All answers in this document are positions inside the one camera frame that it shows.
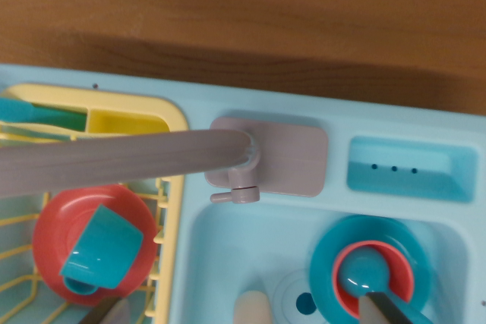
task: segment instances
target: red bowl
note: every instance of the red bowl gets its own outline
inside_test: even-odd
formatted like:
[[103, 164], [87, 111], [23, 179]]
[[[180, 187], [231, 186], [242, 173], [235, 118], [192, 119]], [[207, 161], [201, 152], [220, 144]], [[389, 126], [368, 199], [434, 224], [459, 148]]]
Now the red bowl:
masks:
[[[127, 275], [115, 289], [99, 288], [91, 295], [67, 289], [59, 275], [69, 253], [99, 205], [104, 205], [137, 227], [144, 239]], [[157, 228], [143, 200], [121, 185], [86, 187], [57, 194], [40, 213], [33, 233], [33, 258], [46, 285], [69, 302], [97, 305], [104, 297], [126, 297], [149, 275], [156, 258]]]
[[371, 247], [383, 255], [390, 268], [390, 290], [408, 303], [412, 299], [415, 287], [413, 271], [409, 261], [394, 246], [381, 241], [361, 241], [350, 244], [341, 250], [333, 264], [333, 290], [344, 310], [349, 315], [359, 319], [358, 299], [348, 294], [341, 287], [337, 278], [342, 261], [351, 251], [359, 247]]

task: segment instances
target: teal spoon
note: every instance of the teal spoon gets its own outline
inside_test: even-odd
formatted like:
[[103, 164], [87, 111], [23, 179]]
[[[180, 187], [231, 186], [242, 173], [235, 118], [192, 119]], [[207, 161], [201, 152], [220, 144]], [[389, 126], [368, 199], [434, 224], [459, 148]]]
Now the teal spoon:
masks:
[[360, 247], [350, 252], [339, 267], [338, 280], [342, 288], [353, 297], [360, 298], [368, 292], [383, 292], [413, 324], [432, 324], [432, 321], [390, 290], [387, 261], [373, 248]]
[[0, 121], [7, 123], [39, 123], [84, 131], [86, 115], [66, 110], [34, 106], [22, 100], [0, 97]]

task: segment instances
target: green utensil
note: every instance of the green utensil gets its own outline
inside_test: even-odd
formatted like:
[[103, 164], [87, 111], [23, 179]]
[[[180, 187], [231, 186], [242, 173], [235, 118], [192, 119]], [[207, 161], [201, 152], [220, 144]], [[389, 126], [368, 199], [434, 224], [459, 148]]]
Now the green utensil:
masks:
[[34, 106], [29, 102], [0, 97], [0, 121], [7, 123], [39, 123], [84, 131], [86, 115], [60, 109]]

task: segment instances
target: faucet handle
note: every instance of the faucet handle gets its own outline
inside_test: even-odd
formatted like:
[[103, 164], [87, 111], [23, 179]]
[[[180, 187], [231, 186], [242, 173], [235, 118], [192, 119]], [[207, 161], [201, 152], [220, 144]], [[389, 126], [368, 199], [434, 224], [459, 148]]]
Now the faucet handle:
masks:
[[236, 204], [254, 203], [260, 200], [256, 167], [260, 161], [260, 149], [254, 146], [254, 153], [248, 163], [228, 169], [231, 191], [228, 193], [214, 193], [211, 195], [212, 203]]
[[227, 203], [232, 201], [236, 204], [254, 203], [260, 200], [260, 189], [258, 186], [232, 189], [229, 193], [214, 193], [211, 195], [211, 203]]

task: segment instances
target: teal bowl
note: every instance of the teal bowl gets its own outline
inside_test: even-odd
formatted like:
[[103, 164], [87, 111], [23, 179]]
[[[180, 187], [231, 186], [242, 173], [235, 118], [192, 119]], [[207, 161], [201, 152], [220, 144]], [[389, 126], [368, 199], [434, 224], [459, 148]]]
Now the teal bowl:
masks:
[[359, 241], [382, 241], [399, 250], [409, 261], [415, 290], [410, 305], [421, 310], [431, 293], [431, 264], [407, 227], [393, 219], [354, 215], [337, 222], [320, 240], [311, 260], [309, 284], [314, 302], [330, 324], [358, 324], [339, 304], [333, 291], [333, 264], [339, 252]]

